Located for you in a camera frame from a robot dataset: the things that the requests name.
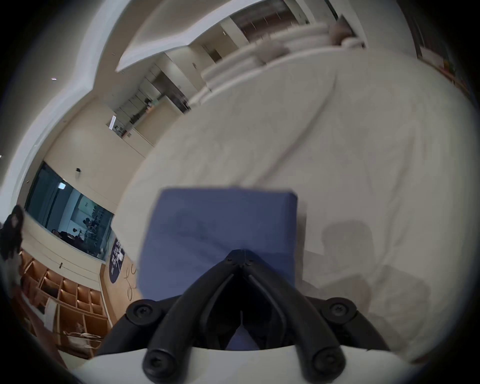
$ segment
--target white bed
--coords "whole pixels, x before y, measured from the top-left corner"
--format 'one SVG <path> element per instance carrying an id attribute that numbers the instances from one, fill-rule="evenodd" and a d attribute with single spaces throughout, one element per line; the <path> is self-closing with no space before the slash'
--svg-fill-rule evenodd
<path id="1" fill-rule="evenodd" d="M 466 297 L 478 223 L 477 115 L 424 63 L 343 50 L 287 60 L 182 116 L 124 193 L 135 263 L 167 186 L 294 190 L 298 288 L 353 300 L 413 360 Z"/>

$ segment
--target shelf compartment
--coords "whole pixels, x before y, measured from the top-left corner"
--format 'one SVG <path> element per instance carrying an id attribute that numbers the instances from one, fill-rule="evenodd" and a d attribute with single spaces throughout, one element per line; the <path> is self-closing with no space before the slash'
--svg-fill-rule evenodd
<path id="1" fill-rule="evenodd" d="M 55 284 L 61 285 L 61 281 L 63 279 L 58 273 L 53 272 L 52 270 L 48 270 L 47 274 L 45 275 L 49 280 L 53 281 Z"/>
<path id="2" fill-rule="evenodd" d="M 83 301 L 85 304 L 90 305 L 90 299 L 88 297 L 89 291 L 90 291 L 90 288 L 84 287 L 83 285 L 79 285 L 77 299 L 80 301 Z"/>
<path id="3" fill-rule="evenodd" d="M 47 294 L 49 294 L 51 297 L 57 298 L 59 295 L 60 286 L 58 284 L 55 284 L 53 281 L 51 281 L 47 277 L 45 277 L 42 280 L 40 289 L 46 292 Z"/>
<path id="4" fill-rule="evenodd" d="M 33 257 L 29 253 L 25 252 L 24 250 L 22 250 L 20 253 L 22 255 L 22 261 L 23 261 L 22 268 L 26 269 L 27 266 L 30 264 L 30 262 L 33 260 Z"/>
<path id="5" fill-rule="evenodd" d="M 71 280 L 69 280 L 69 279 L 63 279 L 63 285 L 62 285 L 61 288 L 62 288 L 65 292 L 68 292 L 68 293 L 70 293 L 71 295 L 73 295 L 73 297 L 76 297 L 77 287 L 78 287 L 78 284 L 77 284 L 77 283 L 74 283 L 73 281 L 71 281 Z"/>
<path id="6" fill-rule="evenodd" d="M 100 292 L 99 291 L 95 291 L 95 290 L 92 289 L 90 291 L 90 295 L 92 297 L 92 304 L 102 305 L 102 299 L 100 297 Z"/>
<path id="7" fill-rule="evenodd" d="M 84 303 L 83 301 L 77 300 L 77 308 L 81 309 L 82 311 L 90 311 L 90 305 L 88 303 Z"/>
<path id="8" fill-rule="evenodd" d="M 67 291 L 61 290 L 59 300 L 61 302 L 67 303 L 73 307 L 75 307 L 75 295 L 68 293 Z"/>
<path id="9" fill-rule="evenodd" d="M 25 274 L 32 277 L 35 281 L 40 281 L 46 271 L 47 267 L 39 263 L 37 260 L 33 260 Z"/>
<path id="10" fill-rule="evenodd" d="M 103 308 L 102 308 L 101 305 L 97 305 L 97 304 L 92 303 L 92 310 L 93 310 L 93 313 L 103 316 Z"/>
<path id="11" fill-rule="evenodd" d="M 84 345 L 88 344 L 88 341 L 84 341 L 83 339 L 79 339 L 77 337 L 68 337 L 64 334 L 64 332 L 84 332 L 85 326 L 83 315 L 80 312 L 60 305 L 58 323 L 61 345 L 80 350 L 83 353 L 88 354 L 88 349 L 84 347 Z"/>

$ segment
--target wall graphic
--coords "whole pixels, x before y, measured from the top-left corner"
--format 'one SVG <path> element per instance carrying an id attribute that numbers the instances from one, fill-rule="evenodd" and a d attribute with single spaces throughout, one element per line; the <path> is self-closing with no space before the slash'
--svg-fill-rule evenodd
<path id="1" fill-rule="evenodd" d="M 108 266 L 108 274 L 112 283 L 115 283 L 119 277 L 124 256 L 125 251 L 121 247 L 119 240 L 115 239 L 112 252 L 110 254 L 110 265 Z"/>

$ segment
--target wooden cabinet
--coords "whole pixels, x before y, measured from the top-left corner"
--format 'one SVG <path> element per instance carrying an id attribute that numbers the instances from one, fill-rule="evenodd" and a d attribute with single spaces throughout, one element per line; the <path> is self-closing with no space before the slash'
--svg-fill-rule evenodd
<path id="1" fill-rule="evenodd" d="M 101 293 L 77 284 L 49 270 L 23 251 L 24 276 L 36 281 L 43 295 L 57 302 L 54 339 L 57 347 L 67 353 L 92 358 L 110 330 Z"/>

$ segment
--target window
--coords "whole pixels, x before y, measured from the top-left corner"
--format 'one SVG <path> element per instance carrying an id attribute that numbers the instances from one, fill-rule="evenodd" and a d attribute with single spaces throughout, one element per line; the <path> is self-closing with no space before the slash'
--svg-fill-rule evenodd
<path id="1" fill-rule="evenodd" d="M 45 162 L 32 184 L 25 210 L 53 236 L 105 260 L 113 214 L 78 192 Z"/>

